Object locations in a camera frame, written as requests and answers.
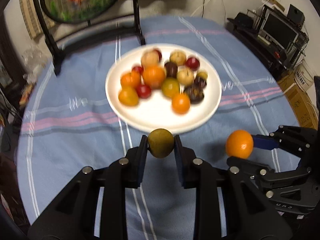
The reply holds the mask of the dark brown mangosteen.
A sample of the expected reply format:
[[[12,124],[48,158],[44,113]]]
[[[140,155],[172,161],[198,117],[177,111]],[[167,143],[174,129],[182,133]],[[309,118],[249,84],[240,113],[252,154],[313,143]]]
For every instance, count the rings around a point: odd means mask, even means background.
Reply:
[[[191,104],[198,104],[204,100],[203,89],[197,85],[185,87],[183,93],[188,96]]]

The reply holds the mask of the small green yellow fruit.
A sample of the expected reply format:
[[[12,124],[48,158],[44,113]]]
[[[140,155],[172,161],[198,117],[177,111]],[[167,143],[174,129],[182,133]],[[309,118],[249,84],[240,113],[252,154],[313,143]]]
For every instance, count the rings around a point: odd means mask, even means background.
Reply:
[[[166,158],[174,149],[174,136],[168,130],[158,128],[148,135],[148,144],[155,158]]]

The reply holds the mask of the small orange mandarin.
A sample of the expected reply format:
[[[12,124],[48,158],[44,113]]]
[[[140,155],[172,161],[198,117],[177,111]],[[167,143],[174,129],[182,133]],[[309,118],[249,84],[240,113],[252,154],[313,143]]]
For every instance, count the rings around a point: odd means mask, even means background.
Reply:
[[[172,97],[171,107],[172,110],[177,114],[187,113],[190,109],[190,105],[190,99],[187,94],[181,93]]]

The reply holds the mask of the tan spotted passion fruit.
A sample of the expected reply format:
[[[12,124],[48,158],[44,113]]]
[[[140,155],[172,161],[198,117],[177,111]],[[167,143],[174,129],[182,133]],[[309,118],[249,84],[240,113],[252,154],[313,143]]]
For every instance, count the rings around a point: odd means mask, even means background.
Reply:
[[[178,71],[176,78],[181,85],[189,86],[194,81],[194,74],[190,68],[183,68]]]

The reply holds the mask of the green orange mandarin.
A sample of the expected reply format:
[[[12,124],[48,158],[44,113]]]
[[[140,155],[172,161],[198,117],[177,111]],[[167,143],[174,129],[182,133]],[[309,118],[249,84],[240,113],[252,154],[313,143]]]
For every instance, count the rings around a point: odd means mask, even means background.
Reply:
[[[180,94],[180,84],[176,78],[168,77],[161,86],[162,94],[167,98],[172,98],[176,94]]]

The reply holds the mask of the tan round fruit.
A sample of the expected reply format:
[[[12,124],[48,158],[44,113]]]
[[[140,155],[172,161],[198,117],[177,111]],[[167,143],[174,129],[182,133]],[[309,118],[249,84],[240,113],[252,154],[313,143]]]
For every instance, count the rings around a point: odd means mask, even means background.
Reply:
[[[185,65],[187,56],[185,52],[181,50],[175,50],[170,54],[169,61],[175,63],[177,66]]]

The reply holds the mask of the large orange mandarin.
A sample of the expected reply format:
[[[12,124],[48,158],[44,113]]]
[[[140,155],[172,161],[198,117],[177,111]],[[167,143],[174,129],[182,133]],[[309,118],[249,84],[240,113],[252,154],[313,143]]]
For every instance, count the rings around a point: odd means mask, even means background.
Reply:
[[[137,71],[125,72],[120,78],[122,87],[137,88],[141,84],[141,75]]]

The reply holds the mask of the large tan spotted fruit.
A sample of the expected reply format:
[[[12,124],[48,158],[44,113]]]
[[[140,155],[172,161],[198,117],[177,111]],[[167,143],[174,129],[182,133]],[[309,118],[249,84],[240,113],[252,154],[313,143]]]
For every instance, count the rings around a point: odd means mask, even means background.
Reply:
[[[146,53],[143,54],[141,58],[141,65],[144,68],[147,68],[149,66],[155,66],[158,63],[159,63],[159,55],[155,50],[147,51]]]

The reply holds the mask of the large red plum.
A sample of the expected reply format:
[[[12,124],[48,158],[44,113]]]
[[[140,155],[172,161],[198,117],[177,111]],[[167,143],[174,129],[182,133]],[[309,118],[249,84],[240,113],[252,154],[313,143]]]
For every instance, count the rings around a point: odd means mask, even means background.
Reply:
[[[154,51],[158,54],[159,62],[161,62],[161,60],[162,60],[162,52],[158,48],[155,48]]]

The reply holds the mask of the small red cherry tomato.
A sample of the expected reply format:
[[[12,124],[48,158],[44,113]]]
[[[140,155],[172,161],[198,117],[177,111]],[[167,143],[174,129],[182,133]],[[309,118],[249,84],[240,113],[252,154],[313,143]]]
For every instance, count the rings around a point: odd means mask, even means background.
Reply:
[[[132,67],[133,72],[138,72],[140,75],[143,74],[144,68],[142,66],[136,65]]]

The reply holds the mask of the cardboard box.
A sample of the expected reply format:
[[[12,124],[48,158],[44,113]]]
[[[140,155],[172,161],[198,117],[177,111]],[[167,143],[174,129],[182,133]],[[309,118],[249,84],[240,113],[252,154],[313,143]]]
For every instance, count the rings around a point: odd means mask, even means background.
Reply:
[[[278,81],[278,85],[285,94],[293,109],[300,127],[318,128],[318,114],[313,107],[309,96],[301,90],[293,75],[287,75]]]

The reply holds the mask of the blue plaid tablecloth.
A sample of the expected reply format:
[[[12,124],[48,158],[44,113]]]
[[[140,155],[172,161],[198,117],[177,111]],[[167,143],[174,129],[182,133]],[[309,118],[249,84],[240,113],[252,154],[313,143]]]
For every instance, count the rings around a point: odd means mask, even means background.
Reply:
[[[263,64],[219,24],[195,17],[143,19],[147,44],[173,43],[203,55],[217,70],[222,99],[214,116],[180,136],[185,147],[225,169],[225,141],[235,130],[267,135],[280,125],[297,126],[285,95]],[[135,38],[118,38],[73,54],[61,73],[42,72],[26,107],[17,149],[17,178],[23,205],[34,222],[84,166],[106,167],[138,146],[142,133],[120,120],[105,94],[108,70]],[[178,180],[174,155],[149,155],[143,183],[126,191],[129,239],[192,239],[195,191]]]

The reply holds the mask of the computer monitor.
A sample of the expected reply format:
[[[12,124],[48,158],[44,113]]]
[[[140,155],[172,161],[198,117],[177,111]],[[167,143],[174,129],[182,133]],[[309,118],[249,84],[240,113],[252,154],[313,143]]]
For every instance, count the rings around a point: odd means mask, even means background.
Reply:
[[[288,50],[298,37],[298,33],[289,24],[272,12],[268,14],[261,31],[285,50]]]

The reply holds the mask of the white round plate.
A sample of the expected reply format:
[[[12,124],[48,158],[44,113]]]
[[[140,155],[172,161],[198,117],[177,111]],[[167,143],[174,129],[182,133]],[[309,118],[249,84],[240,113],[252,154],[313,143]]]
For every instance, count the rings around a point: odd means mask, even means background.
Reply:
[[[105,92],[112,110],[128,125],[177,134],[213,116],[222,84],[202,55],[174,44],[152,44],[116,61],[106,76]]]

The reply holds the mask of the black framed round goldfish screen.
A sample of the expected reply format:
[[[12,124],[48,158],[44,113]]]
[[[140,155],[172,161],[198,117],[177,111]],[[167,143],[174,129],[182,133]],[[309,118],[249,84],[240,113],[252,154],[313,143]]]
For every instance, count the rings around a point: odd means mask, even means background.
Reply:
[[[109,17],[97,23],[92,22],[110,10],[117,1],[118,0],[33,0],[36,16],[44,34],[44,41],[53,58],[55,75],[60,75],[64,59],[82,48],[91,47],[103,41],[111,41],[118,36],[136,36],[141,45],[146,44],[140,24],[138,0],[132,0],[133,11],[129,14]],[[120,25],[118,27],[108,28],[91,36],[83,37],[65,47],[58,45],[58,41],[53,38],[45,21],[46,18],[49,18],[59,24],[84,24],[84,27],[80,28],[81,31],[84,31],[128,17],[133,19],[131,25]]]

